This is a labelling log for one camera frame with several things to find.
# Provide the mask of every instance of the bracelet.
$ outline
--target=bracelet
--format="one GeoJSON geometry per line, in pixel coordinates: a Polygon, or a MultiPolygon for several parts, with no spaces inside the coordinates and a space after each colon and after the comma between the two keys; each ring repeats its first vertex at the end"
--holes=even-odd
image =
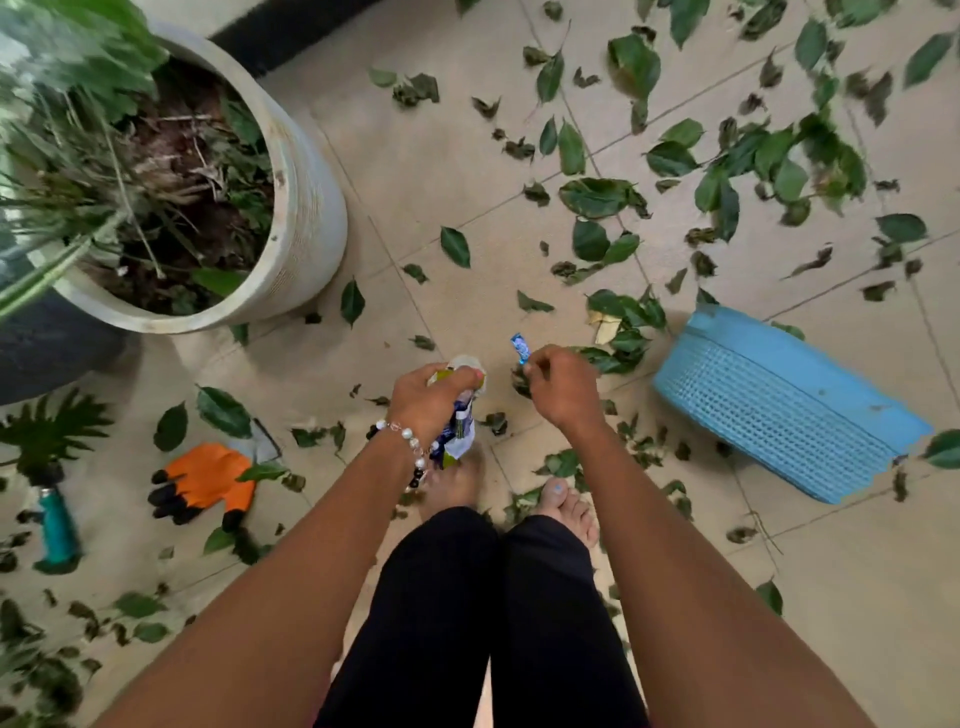
{"type": "Polygon", "coordinates": [[[414,461],[414,476],[408,487],[418,487],[420,485],[420,481],[423,479],[423,476],[426,474],[426,455],[423,452],[423,448],[420,446],[420,440],[414,437],[414,431],[410,429],[410,427],[403,427],[397,423],[388,423],[386,420],[377,420],[376,424],[372,425],[370,431],[367,433],[367,439],[371,440],[373,435],[382,429],[390,429],[393,432],[399,432],[400,437],[407,441],[407,444],[410,446],[410,450],[413,451],[414,456],[417,458],[414,461]]]}

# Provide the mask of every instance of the potted plant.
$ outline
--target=potted plant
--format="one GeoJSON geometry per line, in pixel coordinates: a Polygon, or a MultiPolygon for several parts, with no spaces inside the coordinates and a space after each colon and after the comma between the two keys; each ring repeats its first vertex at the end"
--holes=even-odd
{"type": "Polygon", "coordinates": [[[184,333],[274,316],[343,256],[329,167],[228,54],[129,0],[0,0],[0,208],[34,267],[0,321],[50,286],[105,322],[184,333]]]}

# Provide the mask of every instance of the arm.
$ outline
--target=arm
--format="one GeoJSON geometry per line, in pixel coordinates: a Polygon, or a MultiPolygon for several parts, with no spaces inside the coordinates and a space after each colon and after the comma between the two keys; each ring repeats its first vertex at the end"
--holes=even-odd
{"type": "MultiPolygon", "coordinates": [[[[388,420],[429,444],[453,401],[480,385],[462,368],[401,377],[388,420]]],[[[234,581],[122,693],[97,728],[301,728],[312,725],[343,648],[353,604],[414,457],[381,431],[270,556],[234,581]]]]}
{"type": "Polygon", "coordinates": [[[586,360],[546,347],[526,374],[537,409],[583,464],[652,723],[871,728],[829,668],[630,457],[603,418],[586,360]]]}

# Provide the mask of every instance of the blue wrapper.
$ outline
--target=blue wrapper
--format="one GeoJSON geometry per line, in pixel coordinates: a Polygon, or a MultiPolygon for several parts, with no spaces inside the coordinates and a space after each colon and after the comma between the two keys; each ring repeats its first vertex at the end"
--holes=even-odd
{"type": "Polygon", "coordinates": [[[530,347],[527,346],[527,342],[524,341],[523,336],[515,333],[510,337],[510,343],[514,345],[516,353],[520,356],[520,366],[522,367],[527,363],[527,359],[530,358],[530,347]]]}

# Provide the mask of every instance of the woman's right hand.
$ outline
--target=woman's right hand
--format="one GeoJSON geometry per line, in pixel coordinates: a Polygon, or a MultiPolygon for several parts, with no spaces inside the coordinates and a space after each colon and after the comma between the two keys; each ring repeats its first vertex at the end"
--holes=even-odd
{"type": "Polygon", "coordinates": [[[597,371],[577,352],[549,344],[530,355],[523,373],[537,411],[567,440],[584,428],[606,424],[597,371]]]}

